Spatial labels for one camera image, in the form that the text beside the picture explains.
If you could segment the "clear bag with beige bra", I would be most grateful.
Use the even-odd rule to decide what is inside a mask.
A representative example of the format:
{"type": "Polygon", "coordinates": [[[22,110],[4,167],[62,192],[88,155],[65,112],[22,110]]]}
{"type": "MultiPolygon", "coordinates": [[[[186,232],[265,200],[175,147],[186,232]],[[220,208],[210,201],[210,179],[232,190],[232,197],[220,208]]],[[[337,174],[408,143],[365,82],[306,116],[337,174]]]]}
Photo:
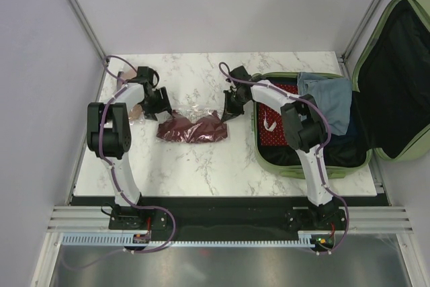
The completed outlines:
{"type": "MultiPolygon", "coordinates": [[[[132,69],[128,70],[121,70],[118,72],[117,76],[123,80],[130,80],[137,76],[136,71],[132,69]]],[[[143,119],[143,110],[141,105],[136,104],[129,112],[128,112],[128,119],[131,124],[134,122],[137,122],[138,120],[143,119]]]]}

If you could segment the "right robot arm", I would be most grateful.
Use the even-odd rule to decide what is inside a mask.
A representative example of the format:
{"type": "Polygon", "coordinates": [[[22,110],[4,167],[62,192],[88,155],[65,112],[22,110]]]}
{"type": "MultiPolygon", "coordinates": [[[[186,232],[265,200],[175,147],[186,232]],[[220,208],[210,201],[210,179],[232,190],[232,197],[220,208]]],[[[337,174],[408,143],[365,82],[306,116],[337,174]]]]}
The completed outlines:
{"type": "Polygon", "coordinates": [[[243,114],[243,107],[249,101],[264,104],[282,117],[286,142],[301,162],[309,202],[305,211],[298,214],[294,210],[287,212],[289,228],[297,231],[308,225],[312,230],[347,231],[347,204],[331,190],[324,160],[324,147],[331,140],[330,126],[314,98],[285,91],[261,76],[252,77],[244,67],[231,71],[226,63],[221,62],[218,68],[232,83],[230,89],[224,91],[223,121],[243,114]]]}

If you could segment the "clear bag with maroon clothes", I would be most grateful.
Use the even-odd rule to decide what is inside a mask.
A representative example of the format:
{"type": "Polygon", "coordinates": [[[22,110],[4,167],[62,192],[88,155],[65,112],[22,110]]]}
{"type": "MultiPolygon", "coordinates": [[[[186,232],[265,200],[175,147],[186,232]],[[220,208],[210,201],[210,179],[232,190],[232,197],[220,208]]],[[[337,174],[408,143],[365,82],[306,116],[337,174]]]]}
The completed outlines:
{"type": "Polygon", "coordinates": [[[206,144],[227,140],[228,126],[216,108],[180,107],[158,123],[156,137],[164,142],[206,144]]]}

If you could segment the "red polka dot garment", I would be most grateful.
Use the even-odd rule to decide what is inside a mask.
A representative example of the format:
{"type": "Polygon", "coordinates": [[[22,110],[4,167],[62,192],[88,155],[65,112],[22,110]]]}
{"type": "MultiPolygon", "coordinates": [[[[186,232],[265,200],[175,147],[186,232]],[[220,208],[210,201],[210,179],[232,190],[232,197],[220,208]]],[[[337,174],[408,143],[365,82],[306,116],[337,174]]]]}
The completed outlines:
{"type": "Polygon", "coordinates": [[[257,103],[257,132],[262,147],[287,147],[282,117],[265,104],[257,103]]]}

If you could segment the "light blue cloth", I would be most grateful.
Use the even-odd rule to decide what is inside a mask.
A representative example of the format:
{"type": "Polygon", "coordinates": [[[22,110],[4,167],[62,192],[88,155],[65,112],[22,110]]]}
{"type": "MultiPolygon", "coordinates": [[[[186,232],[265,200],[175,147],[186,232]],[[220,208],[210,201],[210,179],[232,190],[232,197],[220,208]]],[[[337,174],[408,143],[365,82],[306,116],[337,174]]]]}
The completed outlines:
{"type": "Polygon", "coordinates": [[[297,78],[298,94],[311,95],[323,113],[331,133],[347,133],[352,102],[352,85],[346,78],[328,78],[318,73],[300,72],[297,78]]]}

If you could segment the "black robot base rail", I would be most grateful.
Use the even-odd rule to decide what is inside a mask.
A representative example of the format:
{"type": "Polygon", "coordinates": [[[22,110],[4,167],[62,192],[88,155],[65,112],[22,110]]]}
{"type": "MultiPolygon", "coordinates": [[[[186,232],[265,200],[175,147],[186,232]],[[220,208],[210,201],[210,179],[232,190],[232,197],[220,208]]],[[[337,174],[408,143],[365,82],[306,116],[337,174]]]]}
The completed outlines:
{"type": "Polygon", "coordinates": [[[111,230],[149,230],[174,242],[287,241],[299,231],[340,233],[347,225],[340,201],[312,206],[305,197],[145,197],[108,215],[111,230]]]}

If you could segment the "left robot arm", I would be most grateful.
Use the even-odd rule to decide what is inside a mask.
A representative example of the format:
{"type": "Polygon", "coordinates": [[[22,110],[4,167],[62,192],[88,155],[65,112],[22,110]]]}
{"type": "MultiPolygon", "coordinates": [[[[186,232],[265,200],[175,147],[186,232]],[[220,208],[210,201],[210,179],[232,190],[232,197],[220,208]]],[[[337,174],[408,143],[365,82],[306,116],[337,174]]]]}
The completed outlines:
{"type": "Polygon", "coordinates": [[[138,67],[136,76],[126,80],[105,103],[87,107],[87,146],[105,165],[114,188],[115,204],[110,213],[111,230],[146,229],[161,231],[172,223],[159,206],[140,206],[142,198],[134,180],[128,152],[132,145],[129,112],[142,108],[144,117],[172,114],[165,87],[158,88],[159,74],[150,67],[138,67]]]}

